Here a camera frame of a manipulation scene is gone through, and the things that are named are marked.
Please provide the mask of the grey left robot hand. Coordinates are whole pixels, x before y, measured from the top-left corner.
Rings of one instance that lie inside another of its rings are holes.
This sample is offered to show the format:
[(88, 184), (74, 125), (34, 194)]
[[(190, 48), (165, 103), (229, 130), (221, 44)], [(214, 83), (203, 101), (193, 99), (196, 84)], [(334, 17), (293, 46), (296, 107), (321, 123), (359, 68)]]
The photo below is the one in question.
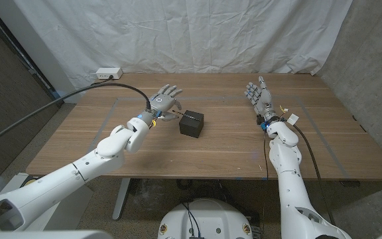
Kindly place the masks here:
[(151, 125), (153, 120), (170, 121), (178, 118), (174, 113), (168, 112), (173, 106), (182, 109), (176, 96), (182, 92), (177, 86), (169, 84), (163, 86), (156, 94), (149, 98), (151, 108), (142, 111), (137, 117), (147, 125)]

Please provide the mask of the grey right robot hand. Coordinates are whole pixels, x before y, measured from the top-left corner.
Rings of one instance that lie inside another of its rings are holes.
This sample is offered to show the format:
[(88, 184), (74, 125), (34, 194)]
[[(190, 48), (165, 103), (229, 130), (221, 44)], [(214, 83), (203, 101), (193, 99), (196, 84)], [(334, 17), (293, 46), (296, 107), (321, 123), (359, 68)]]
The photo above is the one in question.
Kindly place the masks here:
[(246, 85), (245, 96), (251, 102), (257, 117), (257, 124), (267, 124), (279, 121), (279, 116), (276, 114), (272, 106), (272, 97), (266, 82), (262, 76), (258, 77), (258, 84), (249, 82)]

